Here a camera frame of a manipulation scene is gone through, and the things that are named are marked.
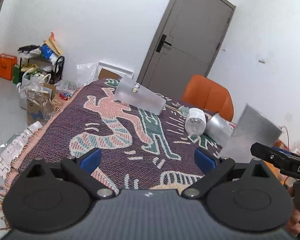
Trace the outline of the right hand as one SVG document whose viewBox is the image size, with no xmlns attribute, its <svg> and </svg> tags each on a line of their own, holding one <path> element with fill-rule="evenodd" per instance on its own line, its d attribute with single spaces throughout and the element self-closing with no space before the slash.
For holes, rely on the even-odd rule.
<svg viewBox="0 0 300 240">
<path fill-rule="evenodd" d="M 292 236 L 297 236 L 300 233 L 300 211 L 296 209 L 295 205 L 285 230 Z"/>
</svg>

